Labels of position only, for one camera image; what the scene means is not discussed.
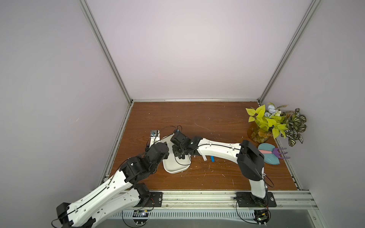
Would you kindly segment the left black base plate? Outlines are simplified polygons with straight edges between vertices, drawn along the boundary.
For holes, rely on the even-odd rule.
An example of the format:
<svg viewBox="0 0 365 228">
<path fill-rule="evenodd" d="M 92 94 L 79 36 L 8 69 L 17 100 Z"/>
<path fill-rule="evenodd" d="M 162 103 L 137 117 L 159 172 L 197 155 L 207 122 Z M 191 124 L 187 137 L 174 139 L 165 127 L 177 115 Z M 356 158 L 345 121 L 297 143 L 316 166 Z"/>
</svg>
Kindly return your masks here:
<svg viewBox="0 0 365 228">
<path fill-rule="evenodd" d="M 140 207 L 142 208 L 160 208 L 163 202 L 162 192 L 151 192 L 149 198 L 142 201 Z"/>
</svg>

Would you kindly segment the white oval storage box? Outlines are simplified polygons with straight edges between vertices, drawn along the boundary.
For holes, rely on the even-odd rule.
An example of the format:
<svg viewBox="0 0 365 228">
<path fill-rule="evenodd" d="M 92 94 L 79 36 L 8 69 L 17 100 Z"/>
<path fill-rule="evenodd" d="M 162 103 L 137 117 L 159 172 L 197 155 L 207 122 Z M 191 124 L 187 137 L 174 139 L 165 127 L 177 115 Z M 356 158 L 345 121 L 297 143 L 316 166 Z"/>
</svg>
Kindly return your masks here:
<svg viewBox="0 0 365 228">
<path fill-rule="evenodd" d="M 169 149 L 169 155 L 167 159 L 163 160 L 164 169 L 170 174 L 176 174 L 186 171 L 191 165 L 191 157 L 190 155 L 186 155 L 184 159 L 179 159 L 175 157 L 173 153 L 173 143 L 171 142 L 171 138 L 173 134 L 164 137 L 160 140 L 162 143 L 166 143 Z"/>
</svg>

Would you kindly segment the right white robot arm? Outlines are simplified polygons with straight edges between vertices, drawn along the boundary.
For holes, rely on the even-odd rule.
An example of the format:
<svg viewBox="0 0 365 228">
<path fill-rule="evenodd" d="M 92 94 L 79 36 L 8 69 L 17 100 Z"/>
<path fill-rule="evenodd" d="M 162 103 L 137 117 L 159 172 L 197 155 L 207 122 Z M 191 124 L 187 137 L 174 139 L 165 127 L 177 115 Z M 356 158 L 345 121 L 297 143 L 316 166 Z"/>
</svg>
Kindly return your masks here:
<svg viewBox="0 0 365 228">
<path fill-rule="evenodd" d="M 207 156 L 212 156 L 237 164 L 242 175 L 249 180 L 252 197 L 264 199 L 267 196 L 264 155 L 251 142 L 216 142 L 198 136 L 190 139 L 178 130 L 174 132 L 170 142 L 174 156 L 178 158 L 199 155 L 206 159 Z"/>
</svg>

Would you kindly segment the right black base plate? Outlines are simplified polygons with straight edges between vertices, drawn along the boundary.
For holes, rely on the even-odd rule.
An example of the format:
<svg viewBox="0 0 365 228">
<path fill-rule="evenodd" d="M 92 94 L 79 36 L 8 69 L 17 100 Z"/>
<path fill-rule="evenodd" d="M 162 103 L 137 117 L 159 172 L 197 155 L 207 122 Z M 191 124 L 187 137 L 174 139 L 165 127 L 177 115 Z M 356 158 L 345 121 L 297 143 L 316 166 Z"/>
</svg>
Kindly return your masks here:
<svg viewBox="0 0 365 228">
<path fill-rule="evenodd" d="M 250 192 L 237 192 L 233 199 L 236 200 L 238 202 L 238 206 L 242 208 L 277 207 L 277 203 L 272 192 L 267 192 L 263 199 L 253 196 Z"/>
</svg>

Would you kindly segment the right small circuit board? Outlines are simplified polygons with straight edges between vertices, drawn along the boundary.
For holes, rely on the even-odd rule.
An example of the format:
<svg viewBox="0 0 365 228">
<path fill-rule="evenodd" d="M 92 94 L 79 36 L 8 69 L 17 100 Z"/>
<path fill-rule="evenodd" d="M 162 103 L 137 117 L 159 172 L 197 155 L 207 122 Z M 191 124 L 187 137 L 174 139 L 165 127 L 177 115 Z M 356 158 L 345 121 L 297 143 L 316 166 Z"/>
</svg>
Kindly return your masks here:
<svg viewBox="0 0 365 228">
<path fill-rule="evenodd" d="M 270 221 L 271 219 L 271 213 L 268 209 L 263 209 L 263 210 L 255 210 L 254 211 L 254 221 L 256 223 L 258 223 L 259 225 L 264 225 L 266 226 L 267 223 Z"/>
</svg>

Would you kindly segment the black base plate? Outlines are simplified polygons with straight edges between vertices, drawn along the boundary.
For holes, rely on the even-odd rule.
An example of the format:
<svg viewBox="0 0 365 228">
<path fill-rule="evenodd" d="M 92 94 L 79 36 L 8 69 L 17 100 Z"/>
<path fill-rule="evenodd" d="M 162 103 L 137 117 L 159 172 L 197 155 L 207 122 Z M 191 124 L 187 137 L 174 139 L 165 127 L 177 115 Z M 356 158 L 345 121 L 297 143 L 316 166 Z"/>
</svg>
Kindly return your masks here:
<svg viewBox="0 0 365 228">
<path fill-rule="evenodd" d="M 263 199 L 253 196 L 250 192 L 237 192 L 233 199 L 236 200 L 238 202 L 238 206 L 242 208 L 277 207 L 277 203 L 272 192 L 267 192 Z"/>
<path fill-rule="evenodd" d="M 142 201 L 140 207 L 142 208 L 160 208 L 163 202 L 162 192 L 151 192 L 149 198 Z"/>
</svg>

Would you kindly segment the striped dark leaf plant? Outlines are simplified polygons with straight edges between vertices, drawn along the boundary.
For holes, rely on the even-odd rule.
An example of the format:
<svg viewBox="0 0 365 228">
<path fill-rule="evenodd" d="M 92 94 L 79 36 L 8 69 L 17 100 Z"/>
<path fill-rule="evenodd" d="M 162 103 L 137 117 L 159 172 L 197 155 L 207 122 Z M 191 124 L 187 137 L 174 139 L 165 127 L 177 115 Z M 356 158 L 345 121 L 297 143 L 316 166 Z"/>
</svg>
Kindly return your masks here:
<svg viewBox="0 0 365 228">
<path fill-rule="evenodd" d="M 287 130 L 281 133 L 281 137 L 288 139 L 288 144 L 290 147 L 296 145 L 297 141 L 303 143 L 303 136 L 301 133 L 305 132 L 307 129 L 307 118 L 300 113 L 300 109 L 296 108 L 294 111 L 284 112 Z"/>
</svg>

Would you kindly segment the yellow-green potted plant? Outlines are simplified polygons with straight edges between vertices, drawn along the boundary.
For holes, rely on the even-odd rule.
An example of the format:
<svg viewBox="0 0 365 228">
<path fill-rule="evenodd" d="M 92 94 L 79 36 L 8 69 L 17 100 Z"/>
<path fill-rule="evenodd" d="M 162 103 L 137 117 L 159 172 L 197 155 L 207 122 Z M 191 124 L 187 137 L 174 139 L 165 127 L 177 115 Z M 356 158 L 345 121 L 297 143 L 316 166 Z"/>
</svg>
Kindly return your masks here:
<svg viewBox="0 0 365 228">
<path fill-rule="evenodd" d="M 273 103 L 268 103 L 256 109 L 246 108 L 249 115 L 248 122 L 255 123 L 248 136 L 256 143 L 265 143 L 270 137 L 276 139 L 281 136 L 285 139 L 288 130 L 287 117 L 281 111 L 285 107 L 287 106 L 275 106 Z"/>
</svg>

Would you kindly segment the pink purple toy fork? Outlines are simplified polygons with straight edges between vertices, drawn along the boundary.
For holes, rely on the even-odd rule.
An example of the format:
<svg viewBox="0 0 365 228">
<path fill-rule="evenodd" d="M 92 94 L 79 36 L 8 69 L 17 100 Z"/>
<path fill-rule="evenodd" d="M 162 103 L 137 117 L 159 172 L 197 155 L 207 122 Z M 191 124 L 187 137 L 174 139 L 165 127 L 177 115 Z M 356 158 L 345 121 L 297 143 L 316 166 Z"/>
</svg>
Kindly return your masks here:
<svg viewBox="0 0 365 228">
<path fill-rule="evenodd" d="M 274 156 L 276 156 L 278 159 L 289 159 L 290 157 L 284 157 L 284 155 L 287 155 L 288 152 L 281 152 L 279 148 L 273 148 L 272 151 L 268 151 L 268 150 L 262 150 L 259 149 L 259 151 L 262 154 L 273 154 Z"/>
</svg>

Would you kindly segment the teal leaf-shaped dish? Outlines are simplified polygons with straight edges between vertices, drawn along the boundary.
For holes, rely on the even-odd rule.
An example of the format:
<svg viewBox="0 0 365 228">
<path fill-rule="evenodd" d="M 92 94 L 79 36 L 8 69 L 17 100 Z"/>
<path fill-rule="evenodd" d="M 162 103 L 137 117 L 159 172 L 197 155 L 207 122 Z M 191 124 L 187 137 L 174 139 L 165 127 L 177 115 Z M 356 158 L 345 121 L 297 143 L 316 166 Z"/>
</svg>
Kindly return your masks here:
<svg viewBox="0 0 365 228">
<path fill-rule="evenodd" d="M 264 152 L 261 152 L 264 155 L 264 162 L 270 165 L 280 165 L 279 158 L 272 154 L 273 149 L 276 147 L 270 143 L 261 143 L 258 146 L 258 149 L 260 151 L 268 151 L 271 152 L 270 154 L 265 154 Z"/>
</svg>

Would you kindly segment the left small circuit board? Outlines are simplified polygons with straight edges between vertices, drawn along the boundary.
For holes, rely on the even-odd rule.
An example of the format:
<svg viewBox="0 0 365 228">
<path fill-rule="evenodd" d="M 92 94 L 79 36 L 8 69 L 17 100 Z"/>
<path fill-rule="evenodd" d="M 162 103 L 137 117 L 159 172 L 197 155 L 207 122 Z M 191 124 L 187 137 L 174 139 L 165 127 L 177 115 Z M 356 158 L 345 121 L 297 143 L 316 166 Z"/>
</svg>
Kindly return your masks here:
<svg viewBox="0 0 365 228">
<path fill-rule="evenodd" d="M 132 219 L 136 227 L 141 227 L 146 224 L 149 219 L 150 211 L 148 210 L 135 210 Z"/>
</svg>

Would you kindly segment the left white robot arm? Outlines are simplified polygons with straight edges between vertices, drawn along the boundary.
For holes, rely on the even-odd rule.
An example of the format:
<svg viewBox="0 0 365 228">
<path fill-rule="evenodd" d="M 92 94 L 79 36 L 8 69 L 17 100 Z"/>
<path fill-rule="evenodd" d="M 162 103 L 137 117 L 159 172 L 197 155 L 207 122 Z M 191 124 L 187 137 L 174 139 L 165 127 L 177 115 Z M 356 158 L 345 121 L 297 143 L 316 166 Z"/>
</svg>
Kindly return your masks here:
<svg viewBox="0 0 365 228">
<path fill-rule="evenodd" d="M 123 162 L 112 177 L 88 195 L 57 206 L 57 220 L 63 228 L 95 228 L 124 209 L 147 205 L 151 193 L 142 181 L 168 156 L 165 142 L 153 144 L 143 155 Z"/>
</svg>

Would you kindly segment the small circuit board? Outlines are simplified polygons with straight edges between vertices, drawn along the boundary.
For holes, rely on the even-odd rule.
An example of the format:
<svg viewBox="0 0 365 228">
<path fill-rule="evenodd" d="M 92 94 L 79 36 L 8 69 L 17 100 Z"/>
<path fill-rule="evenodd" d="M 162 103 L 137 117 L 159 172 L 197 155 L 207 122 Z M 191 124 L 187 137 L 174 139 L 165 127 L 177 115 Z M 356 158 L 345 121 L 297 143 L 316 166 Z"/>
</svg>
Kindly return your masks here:
<svg viewBox="0 0 365 228">
<path fill-rule="evenodd" d="M 256 223 L 258 223 L 259 225 L 264 225 L 266 226 L 267 223 L 270 221 L 271 219 L 271 213 L 268 209 L 263 209 L 263 210 L 255 210 L 254 211 L 254 221 Z"/>
<path fill-rule="evenodd" d="M 146 224 L 149 219 L 150 211 L 148 210 L 135 210 L 132 219 L 136 227 L 141 227 Z"/>
</svg>

